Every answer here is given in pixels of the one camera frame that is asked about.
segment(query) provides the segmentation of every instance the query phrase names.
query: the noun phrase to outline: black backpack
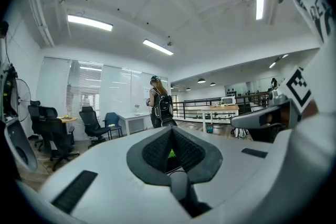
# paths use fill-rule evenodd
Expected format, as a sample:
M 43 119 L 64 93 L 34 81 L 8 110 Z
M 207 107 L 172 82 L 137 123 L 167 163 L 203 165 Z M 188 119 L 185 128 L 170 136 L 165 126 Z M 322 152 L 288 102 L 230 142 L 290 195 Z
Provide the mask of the black backpack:
M 168 94 L 161 94 L 158 89 L 153 89 L 157 94 L 154 104 L 155 116 L 164 123 L 173 118 L 173 100 Z

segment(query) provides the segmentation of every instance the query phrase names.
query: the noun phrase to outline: white ceiling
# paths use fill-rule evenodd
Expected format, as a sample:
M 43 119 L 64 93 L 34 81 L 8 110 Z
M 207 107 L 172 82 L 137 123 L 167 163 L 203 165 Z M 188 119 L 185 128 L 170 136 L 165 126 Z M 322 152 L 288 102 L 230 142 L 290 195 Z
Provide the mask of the white ceiling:
M 261 21 L 255 20 L 255 0 L 41 0 L 41 4 L 56 46 L 92 48 L 172 71 L 210 61 L 213 54 L 236 54 L 246 46 L 308 32 L 292 0 L 281 4 L 266 0 Z M 113 31 L 69 24 L 67 14 L 110 23 Z M 173 42 L 168 49 L 174 55 L 143 45 L 145 39 L 164 47 Z
M 241 65 L 235 65 L 224 69 L 218 69 L 212 72 L 199 74 L 179 81 L 171 81 L 174 86 L 173 92 L 185 92 L 186 88 L 198 90 L 208 88 L 213 82 L 217 86 L 226 86 L 236 83 L 252 82 L 257 79 L 281 76 L 281 69 L 286 66 L 301 66 L 306 59 L 311 59 L 318 50 L 306 50 L 305 52 L 294 52 L 289 56 L 279 60 L 273 68 L 269 66 L 280 56 L 268 57 L 256 61 L 246 62 Z M 197 83 L 200 78 L 206 80 L 205 83 Z

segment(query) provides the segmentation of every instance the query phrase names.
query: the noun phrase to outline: fan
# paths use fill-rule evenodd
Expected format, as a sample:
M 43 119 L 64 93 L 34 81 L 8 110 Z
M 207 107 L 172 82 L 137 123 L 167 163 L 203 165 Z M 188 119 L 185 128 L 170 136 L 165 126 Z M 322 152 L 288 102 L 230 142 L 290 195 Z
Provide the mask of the fan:
M 27 83 L 22 79 L 15 79 L 10 103 L 17 112 L 20 121 L 24 121 L 29 114 L 30 99 L 30 90 Z

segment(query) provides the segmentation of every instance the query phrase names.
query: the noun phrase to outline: railing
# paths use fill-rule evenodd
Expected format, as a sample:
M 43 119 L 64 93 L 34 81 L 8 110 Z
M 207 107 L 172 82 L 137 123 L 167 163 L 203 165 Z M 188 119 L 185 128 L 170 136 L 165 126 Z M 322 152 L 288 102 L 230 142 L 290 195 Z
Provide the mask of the railing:
M 174 102 L 173 110 L 174 117 L 186 120 L 201 120 L 202 109 L 211 105 L 220 105 L 222 98 L 208 98 L 208 99 L 197 99 L 197 100 L 185 100 L 183 102 Z M 251 112 L 252 110 L 257 110 L 265 108 L 268 105 L 268 92 L 261 92 L 257 94 L 250 94 L 245 96 L 236 96 L 236 102 L 239 106 L 239 115 Z M 228 120 L 234 116 L 232 113 L 227 112 L 216 112 L 214 113 L 214 119 L 216 120 Z M 210 114 L 205 115 L 206 120 L 210 120 Z

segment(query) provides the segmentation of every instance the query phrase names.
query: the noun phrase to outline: long hair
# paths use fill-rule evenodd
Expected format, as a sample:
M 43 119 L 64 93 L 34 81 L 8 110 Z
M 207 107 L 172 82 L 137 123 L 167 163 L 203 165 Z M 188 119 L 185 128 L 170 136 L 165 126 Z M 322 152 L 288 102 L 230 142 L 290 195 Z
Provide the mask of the long hair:
M 156 88 L 158 89 L 158 91 L 159 91 L 161 94 L 168 94 L 167 91 L 166 91 L 166 89 L 163 88 L 161 79 L 160 79 L 159 81 L 156 82 Z

